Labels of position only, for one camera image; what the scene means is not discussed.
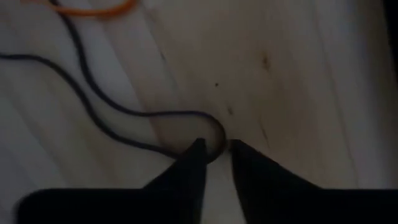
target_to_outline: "orange cable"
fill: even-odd
[[[29,0],[32,2],[37,2],[41,4],[48,5],[54,11],[58,13],[69,15],[69,16],[98,16],[98,17],[113,17],[119,16],[128,12],[134,6],[136,6],[136,0],[125,0],[123,3],[111,7],[109,9],[75,9],[70,7],[63,7],[63,6],[55,6],[51,4],[49,1],[38,1],[38,0]]]

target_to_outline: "black cable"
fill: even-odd
[[[57,0],[51,0],[52,4],[59,5]],[[86,53],[84,50],[84,46],[82,44],[82,41],[80,39],[80,36],[77,32],[76,27],[73,25],[71,20],[67,18],[64,15],[58,14],[64,24],[66,25],[70,37],[72,38],[73,44],[75,45],[76,52],[78,54],[78,59],[79,59],[79,64],[80,68],[82,71],[82,74],[87,82],[87,84],[90,86],[90,88],[100,97],[105,103],[107,103],[110,107],[125,113],[129,114],[132,116],[138,116],[138,117],[156,117],[156,116],[197,116],[197,117],[202,117],[207,119],[208,121],[211,121],[215,126],[218,127],[220,130],[220,142],[218,143],[218,146],[214,153],[211,153],[208,155],[208,163],[213,162],[216,160],[222,153],[223,149],[226,146],[226,132],[223,127],[223,125],[212,115],[201,112],[201,111],[159,111],[159,112],[141,112],[141,111],[134,111],[130,110],[126,107],[123,107],[119,104],[117,104],[115,101],[113,101],[110,97],[104,93],[101,88],[98,86],[96,83],[95,79],[93,78],[93,75],[91,73],[91,70],[88,66],[87,59],[86,59]],[[76,95],[79,97],[80,101],[82,102],[83,106],[86,109],[86,112],[88,113],[89,117],[93,120],[95,125],[97,125],[102,132],[104,132],[106,135],[108,135],[110,138],[124,143],[128,144],[130,146],[138,147],[141,149],[147,149],[150,151],[158,152],[161,153],[165,156],[171,157],[171,158],[178,158],[178,154],[174,152],[170,152],[166,148],[151,145],[151,144],[146,144],[143,142],[135,141],[132,139],[128,139],[125,137],[122,137],[115,133],[111,128],[109,128],[105,122],[96,114],[93,106],[91,105],[89,99],[85,95],[84,91],[81,89],[79,84],[72,78],[70,74],[68,74],[61,66],[57,65],[55,62],[52,62],[49,59],[37,56],[37,55],[25,55],[25,54],[17,54],[17,55],[9,55],[9,54],[3,54],[0,53],[0,58],[2,59],[7,59],[7,60],[31,60],[31,61],[36,61],[40,62],[51,69],[53,69],[55,72],[57,72],[70,86],[71,88],[75,91]]]

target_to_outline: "wooden surface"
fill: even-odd
[[[105,7],[117,1],[69,0]],[[396,83],[375,0],[152,0],[114,20],[73,20],[101,88],[144,111],[202,110],[322,187],[397,187]],[[139,119],[87,87],[59,18],[0,1],[0,51],[63,65],[124,136],[185,149],[214,133],[191,118]],[[0,223],[49,187],[138,188],[172,160],[116,143],[53,71],[0,61]],[[244,223],[228,153],[208,166],[203,223]]]

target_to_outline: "dark spot on wood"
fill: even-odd
[[[266,54],[262,55],[262,67],[266,70],[270,69],[269,58]]]
[[[269,141],[268,141],[267,132],[266,132],[266,130],[264,129],[263,125],[260,125],[260,127],[261,127],[262,135],[264,136],[264,139],[266,140],[267,147],[268,147],[268,149],[271,149],[271,146],[269,145]]]
[[[163,60],[163,61],[166,61],[166,57],[164,57],[163,52],[160,53],[160,56],[162,57],[162,60]]]
[[[231,115],[231,116],[234,115],[234,111],[232,110],[232,107],[230,107],[230,106],[227,107],[227,110],[228,110],[229,115]]]

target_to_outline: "black wire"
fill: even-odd
[[[57,0],[51,0],[52,4],[59,5]],[[113,101],[110,97],[106,95],[102,91],[102,89],[98,86],[96,83],[95,79],[93,78],[92,72],[88,66],[87,63],[87,58],[86,58],[86,53],[84,50],[84,46],[82,44],[81,38],[77,32],[76,27],[73,25],[71,20],[67,18],[66,16],[62,14],[58,14],[65,26],[67,27],[70,37],[72,38],[73,44],[76,48],[76,53],[78,55],[78,60],[81,68],[81,72],[87,82],[87,84],[90,86],[90,88],[100,97],[105,103],[107,103],[110,107],[125,113],[129,114],[131,116],[138,116],[138,117],[159,117],[159,116],[197,116],[197,117],[202,117],[207,119],[208,121],[211,121],[213,124],[215,124],[216,127],[220,130],[220,142],[218,143],[218,146],[214,153],[211,153],[208,155],[208,163],[213,162],[216,160],[222,153],[223,149],[226,146],[226,132],[223,127],[223,125],[212,115],[201,112],[201,111],[158,111],[158,112],[141,112],[141,111],[134,111],[130,110],[124,106],[119,105],[115,101]],[[73,91],[76,93],[76,95],[79,97],[80,101],[82,102],[84,108],[86,109],[86,112],[88,113],[89,117],[95,125],[102,130],[106,135],[108,135],[110,138],[124,143],[128,144],[130,146],[138,147],[141,149],[146,149],[154,152],[161,153],[165,156],[171,157],[173,159],[177,159],[179,154],[171,152],[167,150],[166,148],[160,147],[160,146],[155,146],[139,141],[135,141],[132,139],[125,138],[123,136],[118,135],[115,133],[111,128],[109,128],[105,122],[97,115],[96,111],[94,110],[93,106],[91,105],[89,99],[85,95],[85,92],[81,89],[79,84],[72,78],[68,72],[66,72],[61,66],[56,64],[55,62],[43,58],[41,56],[37,55],[26,55],[26,54],[15,54],[15,55],[10,55],[10,54],[3,54],[0,53],[0,58],[6,59],[6,60],[30,60],[30,61],[36,61],[40,62],[48,67],[50,67],[52,70],[57,72],[73,89]]]

